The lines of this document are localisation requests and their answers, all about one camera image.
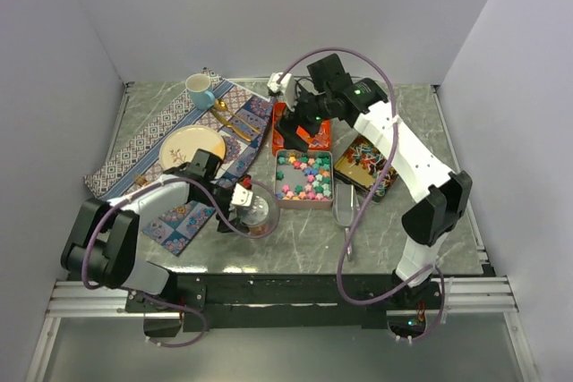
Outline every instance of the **light blue mug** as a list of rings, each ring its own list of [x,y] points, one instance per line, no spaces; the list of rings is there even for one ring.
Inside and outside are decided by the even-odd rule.
[[[195,73],[187,78],[185,90],[198,109],[207,110],[215,104],[211,79],[203,73]]]

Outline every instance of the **red lacquer box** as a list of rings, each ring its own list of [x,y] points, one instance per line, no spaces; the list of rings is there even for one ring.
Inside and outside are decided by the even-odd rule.
[[[280,117],[283,115],[283,111],[287,108],[285,102],[277,102],[272,110],[272,155],[276,156],[277,151],[285,148],[285,140],[283,137],[275,130],[275,125]],[[332,145],[332,134],[330,132],[330,120],[324,120],[322,122],[319,132],[311,138],[311,136],[305,132],[302,128],[298,128],[296,132],[301,138],[308,143],[308,149],[310,151],[330,151],[330,146]]]

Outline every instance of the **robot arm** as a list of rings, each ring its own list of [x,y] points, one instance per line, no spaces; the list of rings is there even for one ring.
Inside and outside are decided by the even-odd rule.
[[[222,160],[209,152],[198,150],[192,161],[166,170],[155,183],[168,182],[179,177],[190,178],[200,183],[213,196],[226,218],[235,208],[248,208],[254,201],[253,192],[249,190],[249,178],[244,177],[233,188],[223,188],[213,183],[215,173]],[[73,229],[61,257],[63,268],[73,273],[80,273],[89,239],[109,209],[120,201],[130,201],[108,220],[102,230],[107,232],[107,240],[98,238],[95,241],[88,265],[88,277],[91,281],[109,288],[129,288],[144,291],[152,295],[169,298],[175,293],[174,279],[166,269],[148,261],[137,259],[136,245],[140,229],[157,216],[188,203],[198,201],[211,206],[210,200],[196,187],[185,182],[166,183],[165,185],[136,197],[131,194],[110,199],[88,199],[81,206]],[[239,230],[246,231],[237,216],[231,224]],[[230,231],[220,221],[218,231]]]
[[[278,83],[280,74],[274,74],[269,81],[270,91],[285,91],[289,99],[289,109],[277,125],[286,148],[306,151],[308,145],[296,133],[297,128],[300,126],[313,135],[322,120],[338,118],[387,156],[393,140],[393,123],[398,122],[398,149],[392,165],[415,202],[402,217],[408,237],[394,273],[399,282],[405,281],[428,264],[435,264],[441,244],[464,214],[472,180],[466,172],[453,173],[399,117],[392,117],[388,98],[374,81],[364,79],[354,83],[337,55],[309,65],[308,71],[318,95],[294,98],[289,75]],[[412,294],[425,287],[430,273],[422,273],[408,284]]]

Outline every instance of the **cream plate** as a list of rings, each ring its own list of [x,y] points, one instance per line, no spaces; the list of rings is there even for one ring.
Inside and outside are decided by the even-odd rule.
[[[191,161],[197,149],[203,149],[225,159],[225,141],[217,132],[204,125],[188,125],[167,136],[159,150],[163,169]]]

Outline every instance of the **blue patterned cloth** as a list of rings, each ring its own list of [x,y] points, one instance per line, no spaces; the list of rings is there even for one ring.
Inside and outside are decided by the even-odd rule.
[[[243,122],[230,117],[229,122],[251,138],[250,142],[243,140],[231,129],[222,126],[211,113],[194,108],[182,93],[112,160],[95,174],[86,176],[86,184],[97,197],[112,199],[137,190],[140,188],[134,183],[137,176],[148,183],[155,181],[163,172],[158,162],[161,144],[170,132],[191,124],[210,127],[225,141],[225,160],[218,171],[219,185],[231,187],[246,172],[261,146],[276,100],[261,98],[233,82],[222,80],[212,71],[206,70],[204,73],[211,77],[215,96],[225,100],[236,116],[261,132],[255,133]],[[167,211],[145,226],[143,232],[166,250],[179,255],[214,213],[214,208],[192,201]]]

